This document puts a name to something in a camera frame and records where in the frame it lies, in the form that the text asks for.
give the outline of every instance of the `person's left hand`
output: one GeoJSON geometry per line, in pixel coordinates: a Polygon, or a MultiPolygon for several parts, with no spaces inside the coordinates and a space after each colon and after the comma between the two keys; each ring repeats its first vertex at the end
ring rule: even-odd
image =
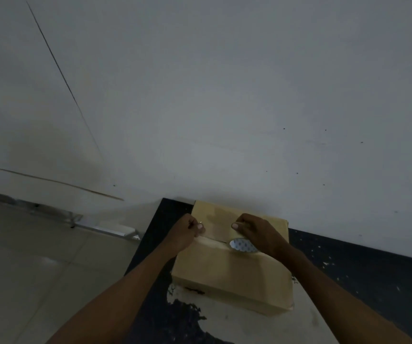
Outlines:
{"type": "Polygon", "coordinates": [[[205,232],[202,223],[198,223],[191,214],[185,214],[177,221],[164,238],[161,246],[167,249],[171,257],[187,248],[195,237],[205,232]]]}

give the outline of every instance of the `hand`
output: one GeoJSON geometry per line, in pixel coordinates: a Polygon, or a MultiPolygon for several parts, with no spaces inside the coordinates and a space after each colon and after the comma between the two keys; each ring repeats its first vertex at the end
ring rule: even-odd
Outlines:
{"type": "Polygon", "coordinates": [[[185,214],[174,224],[161,246],[167,249],[172,258],[187,248],[193,242],[194,237],[204,232],[205,228],[202,223],[198,223],[191,214],[185,214]]]}
{"type": "Polygon", "coordinates": [[[278,233],[276,229],[263,218],[242,214],[235,223],[232,224],[232,228],[249,241],[261,252],[275,257],[276,250],[279,247],[283,247],[286,250],[290,250],[289,243],[278,233]]]}

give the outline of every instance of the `forearm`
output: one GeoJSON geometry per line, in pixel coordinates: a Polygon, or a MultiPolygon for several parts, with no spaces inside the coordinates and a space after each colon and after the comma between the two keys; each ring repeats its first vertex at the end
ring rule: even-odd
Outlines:
{"type": "Polygon", "coordinates": [[[163,245],[157,247],[140,265],[77,312],[48,343],[112,343],[121,339],[171,257],[163,245]]]}
{"type": "Polygon", "coordinates": [[[327,277],[300,250],[287,244],[277,249],[275,258],[297,278],[339,343],[412,343],[393,323],[327,277]]]}

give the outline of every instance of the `person's right arm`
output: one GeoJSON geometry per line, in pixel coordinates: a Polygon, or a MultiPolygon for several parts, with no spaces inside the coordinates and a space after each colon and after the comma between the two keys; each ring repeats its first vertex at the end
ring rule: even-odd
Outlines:
{"type": "Polygon", "coordinates": [[[267,221],[242,214],[232,228],[261,252],[283,263],[300,282],[340,344],[412,344],[392,322],[327,277],[267,221]]]}

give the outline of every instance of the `peeling black surface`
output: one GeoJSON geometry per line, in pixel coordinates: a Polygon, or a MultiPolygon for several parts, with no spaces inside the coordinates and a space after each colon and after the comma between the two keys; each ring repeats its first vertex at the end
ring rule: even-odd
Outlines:
{"type": "MultiPolygon", "coordinates": [[[[193,206],[163,199],[126,273],[163,240],[193,206]]],[[[412,337],[412,258],[289,229],[290,243],[344,289],[412,337]]],[[[170,260],[155,281],[127,337],[127,343],[224,343],[204,333],[193,304],[167,302],[170,260]]]]}

